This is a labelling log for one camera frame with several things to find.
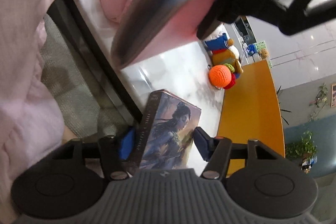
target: blue foam pad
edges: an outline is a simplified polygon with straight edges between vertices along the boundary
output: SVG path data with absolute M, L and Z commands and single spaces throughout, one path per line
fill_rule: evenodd
M 122 160 L 126 160 L 134 147 L 135 140 L 135 128 L 132 127 L 124 138 L 121 140 L 120 148 L 119 148 L 119 157 Z

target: picture frame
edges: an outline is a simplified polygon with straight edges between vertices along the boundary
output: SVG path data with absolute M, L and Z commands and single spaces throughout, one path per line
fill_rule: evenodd
M 331 104 L 330 107 L 336 106 L 336 83 L 331 84 Z

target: book spine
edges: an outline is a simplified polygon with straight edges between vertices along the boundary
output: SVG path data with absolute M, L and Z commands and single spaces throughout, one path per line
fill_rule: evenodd
M 140 165 L 143 152 L 146 148 L 147 140 L 154 123 L 155 115 L 159 107 L 162 97 L 162 92 L 152 92 L 148 98 L 148 102 L 145 108 L 145 112 L 142 116 L 142 120 L 139 126 L 139 130 L 136 132 L 136 140 L 134 150 L 132 152 L 131 161 L 137 166 Z

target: gray carpet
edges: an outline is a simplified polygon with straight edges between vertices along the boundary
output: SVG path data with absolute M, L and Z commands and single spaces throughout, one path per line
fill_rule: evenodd
M 115 108 L 78 52 L 53 20 L 44 18 L 47 40 L 41 50 L 45 61 L 42 82 L 57 101 L 68 126 L 78 137 L 115 135 L 127 123 Z

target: ribbed rubber pad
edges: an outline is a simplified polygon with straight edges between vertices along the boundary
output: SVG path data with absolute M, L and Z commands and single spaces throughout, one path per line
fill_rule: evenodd
M 90 209 L 60 220 L 21 216 L 15 224 L 318 224 L 308 213 L 292 219 L 256 216 L 233 202 L 216 180 L 193 169 L 141 170 L 133 178 L 110 182 Z

